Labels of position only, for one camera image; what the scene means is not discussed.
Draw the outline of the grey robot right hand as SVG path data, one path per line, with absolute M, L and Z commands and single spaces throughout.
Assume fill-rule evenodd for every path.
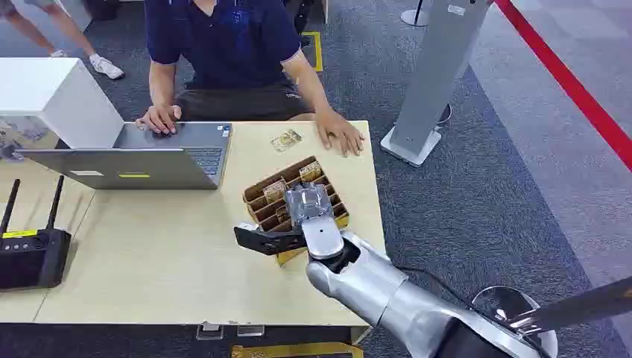
M 284 200 L 292 227 L 301 231 L 313 258 L 330 259 L 342 252 L 343 239 L 323 184 L 296 184 L 285 192 Z

